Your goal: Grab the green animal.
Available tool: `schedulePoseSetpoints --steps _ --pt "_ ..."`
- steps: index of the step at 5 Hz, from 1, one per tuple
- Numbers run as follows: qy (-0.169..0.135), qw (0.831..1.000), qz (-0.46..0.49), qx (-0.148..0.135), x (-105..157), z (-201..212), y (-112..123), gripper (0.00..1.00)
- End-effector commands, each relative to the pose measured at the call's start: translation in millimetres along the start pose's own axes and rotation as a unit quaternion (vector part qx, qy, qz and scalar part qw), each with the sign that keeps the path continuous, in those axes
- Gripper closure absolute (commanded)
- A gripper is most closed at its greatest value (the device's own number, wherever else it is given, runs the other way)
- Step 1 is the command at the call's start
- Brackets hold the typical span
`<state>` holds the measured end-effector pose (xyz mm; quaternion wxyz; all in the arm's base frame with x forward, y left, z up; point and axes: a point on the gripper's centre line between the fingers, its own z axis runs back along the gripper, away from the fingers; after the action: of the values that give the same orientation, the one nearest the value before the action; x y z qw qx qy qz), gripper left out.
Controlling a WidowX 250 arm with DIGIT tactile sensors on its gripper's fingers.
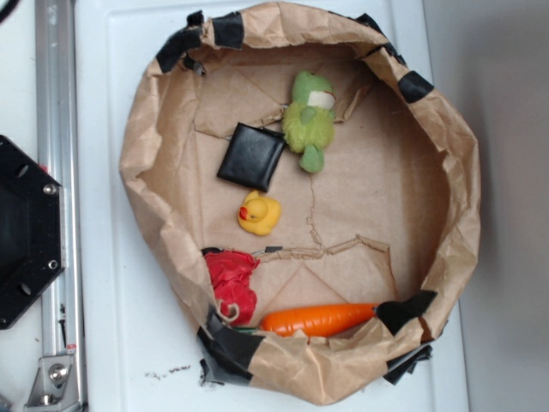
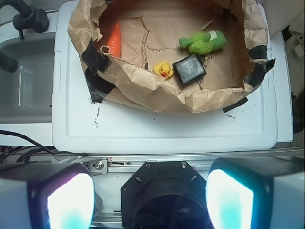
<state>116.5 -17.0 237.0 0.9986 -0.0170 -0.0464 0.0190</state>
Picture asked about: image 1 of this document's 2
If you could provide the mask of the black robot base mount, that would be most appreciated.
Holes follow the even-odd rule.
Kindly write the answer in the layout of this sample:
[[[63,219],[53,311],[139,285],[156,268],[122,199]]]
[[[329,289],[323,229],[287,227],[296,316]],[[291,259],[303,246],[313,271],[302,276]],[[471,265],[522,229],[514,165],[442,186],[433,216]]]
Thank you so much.
[[[62,186],[1,137],[1,329],[11,328],[63,270]]]

